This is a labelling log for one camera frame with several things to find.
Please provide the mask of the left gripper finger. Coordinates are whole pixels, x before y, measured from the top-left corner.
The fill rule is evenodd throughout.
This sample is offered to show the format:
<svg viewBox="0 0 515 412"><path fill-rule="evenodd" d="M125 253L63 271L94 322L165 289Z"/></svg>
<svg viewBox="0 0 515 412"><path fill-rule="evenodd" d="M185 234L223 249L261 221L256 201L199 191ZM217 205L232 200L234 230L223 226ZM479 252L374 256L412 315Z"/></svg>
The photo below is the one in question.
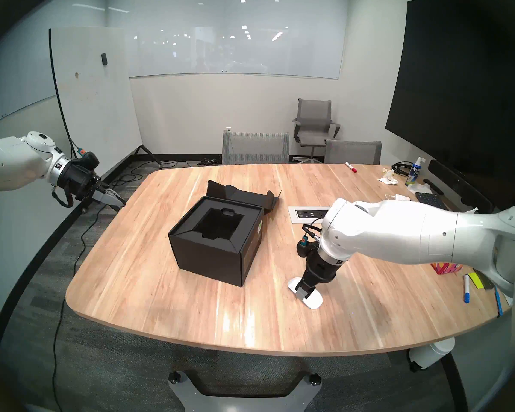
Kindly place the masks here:
<svg viewBox="0 0 515 412"><path fill-rule="evenodd" d="M125 200L118 195L94 195L94 200L108 205L113 210L120 210L125 206Z"/></svg>
<svg viewBox="0 0 515 412"><path fill-rule="evenodd" d="M98 187L98 202L108 206L125 206L126 201L113 189Z"/></svg>

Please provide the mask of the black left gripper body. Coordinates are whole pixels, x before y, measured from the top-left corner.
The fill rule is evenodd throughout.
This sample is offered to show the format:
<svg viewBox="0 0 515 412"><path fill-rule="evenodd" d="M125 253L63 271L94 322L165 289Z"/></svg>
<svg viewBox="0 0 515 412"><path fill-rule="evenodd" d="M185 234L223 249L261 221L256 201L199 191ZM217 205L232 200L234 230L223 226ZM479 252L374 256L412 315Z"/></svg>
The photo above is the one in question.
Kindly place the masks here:
<svg viewBox="0 0 515 412"><path fill-rule="evenodd" d="M98 159L59 159L58 188L63 189L67 201L83 201L98 195L98 187L104 187L94 171Z"/></svg>

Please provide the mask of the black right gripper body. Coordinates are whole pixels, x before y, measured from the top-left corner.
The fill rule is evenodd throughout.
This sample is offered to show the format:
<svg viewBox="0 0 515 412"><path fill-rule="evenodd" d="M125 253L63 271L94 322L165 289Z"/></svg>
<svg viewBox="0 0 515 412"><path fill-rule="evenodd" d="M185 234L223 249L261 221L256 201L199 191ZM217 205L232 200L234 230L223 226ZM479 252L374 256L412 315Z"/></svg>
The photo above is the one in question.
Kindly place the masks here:
<svg viewBox="0 0 515 412"><path fill-rule="evenodd" d="M302 281L307 286L331 282L340 268L340 260L324 260L318 252L310 252L305 260L305 271Z"/></svg>

